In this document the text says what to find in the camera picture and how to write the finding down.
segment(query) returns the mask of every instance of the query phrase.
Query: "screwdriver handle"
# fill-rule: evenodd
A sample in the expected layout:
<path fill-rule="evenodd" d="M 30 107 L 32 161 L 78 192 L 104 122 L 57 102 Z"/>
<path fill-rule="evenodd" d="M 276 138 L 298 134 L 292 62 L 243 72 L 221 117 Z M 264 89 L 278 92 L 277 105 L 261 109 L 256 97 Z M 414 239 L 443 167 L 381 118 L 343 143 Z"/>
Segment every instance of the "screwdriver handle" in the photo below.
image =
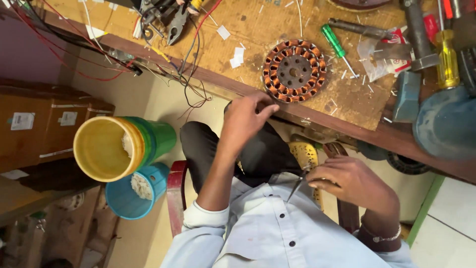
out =
<path fill-rule="evenodd" d="M 346 52 L 342 49 L 342 47 L 339 44 L 339 41 L 337 40 L 336 35 L 332 32 L 329 24 L 324 24 L 321 27 L 321 33 L 324 34 L 326 37 L 327 41 L 329 42 L 329 45 L 332 47 L 332 49 L 336 52 L 336 56 L 340 59 L 346 55 Z"/>
<path fill-rule="evenodd" d="M 436 47 L 440 64 L 436 66 L 440 89 L 459 85 L 458 61 L 453 49 L 453 30 L 443 30 L 436 34 Z"/>

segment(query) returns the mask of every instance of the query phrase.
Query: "scissors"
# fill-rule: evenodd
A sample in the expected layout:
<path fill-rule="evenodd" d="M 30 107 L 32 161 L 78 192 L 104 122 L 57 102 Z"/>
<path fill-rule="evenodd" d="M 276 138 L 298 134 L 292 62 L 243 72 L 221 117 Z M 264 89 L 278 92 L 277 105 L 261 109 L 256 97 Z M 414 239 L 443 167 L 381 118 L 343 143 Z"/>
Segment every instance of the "scissors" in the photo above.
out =
<path fill-rule="evenodd" d="M 291 193 L 289 194 L 289 197 L 286 200 L 286 203 L 289 202 L 289 200 L 291 199 L 291 196 L 293 196 L 293 194 L 299 189 L 299 187 L 301 187 L 302 181 L 306 180 L 306 175 L 309 173 L 310 170 L 311 170 L 311 165 L 310 164 L 303 167 L 301 176 L 299 176 L 299 179 L 297 180 L 297 182 L 294 185 Z"/>

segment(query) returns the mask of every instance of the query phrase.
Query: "yellow screwdriver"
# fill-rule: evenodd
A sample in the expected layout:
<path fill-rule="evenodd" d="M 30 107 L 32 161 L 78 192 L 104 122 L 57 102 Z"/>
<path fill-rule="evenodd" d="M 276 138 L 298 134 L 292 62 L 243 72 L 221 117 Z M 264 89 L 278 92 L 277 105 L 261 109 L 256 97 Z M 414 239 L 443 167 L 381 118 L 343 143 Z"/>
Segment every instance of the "yellow screwdriver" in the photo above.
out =
<path fill-rule="evenodd" d="M 456 59 L 456 52 L 453 49 L 452 39 L 453 30 L 445 30 L 443 21 L 443 11 L 441 3 L 438 1 L 438 10 L 440 13 L 441 31 L 439 31 L 436 38 L 436 48 L 439 52 L 440 64 L 436 66 L 438 72 L 438 86 L 440 89 L 452 88 L 459 85 L 458 62 Z"/>

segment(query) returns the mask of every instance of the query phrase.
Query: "bracelet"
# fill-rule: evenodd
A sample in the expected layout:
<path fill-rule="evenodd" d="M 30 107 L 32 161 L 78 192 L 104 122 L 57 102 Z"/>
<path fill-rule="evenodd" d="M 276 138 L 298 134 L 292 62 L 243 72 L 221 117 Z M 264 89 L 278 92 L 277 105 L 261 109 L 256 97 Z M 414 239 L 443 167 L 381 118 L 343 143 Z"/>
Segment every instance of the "bracelet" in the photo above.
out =
<path fill-rule="evenodd" d="M 400 236 L 400 233 L 402 232 L 402 226 L 400 224 L 398 224 L 398 232 L 396 235 L 394 235 L 393 237 L 390 237 L 390 238 L 383 238 L 383 237 L 378 237 L 374 234 L 372 234 L 367 228 L 365 228 L 364 224 L 361 224 L 360 225 L 360 228 L 364 229 L 368 234 L 370 234 L 371 236 L 373 236 L 373 241 L 375 243 L 378 243 L 380 241 L 393 241 L 395 239 L 397 239 L 399 236 Z"/>

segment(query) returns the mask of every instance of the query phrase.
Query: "purple wall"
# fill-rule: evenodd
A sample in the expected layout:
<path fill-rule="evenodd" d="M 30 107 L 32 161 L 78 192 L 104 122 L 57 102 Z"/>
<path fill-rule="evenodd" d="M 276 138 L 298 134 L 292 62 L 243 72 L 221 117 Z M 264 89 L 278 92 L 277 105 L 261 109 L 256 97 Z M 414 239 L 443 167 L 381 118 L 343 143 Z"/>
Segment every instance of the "purple wall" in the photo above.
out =
<path fill-rule="evenodd" d="M 65 41 L 40 32 L 59 47 L 66 47 Z M 61 62 L 25 23 L 5 16 L 0 21 L 0 36 L 0 77 L 57 83 Z M 63 58 L 64 51 L 55 51 Z"/>

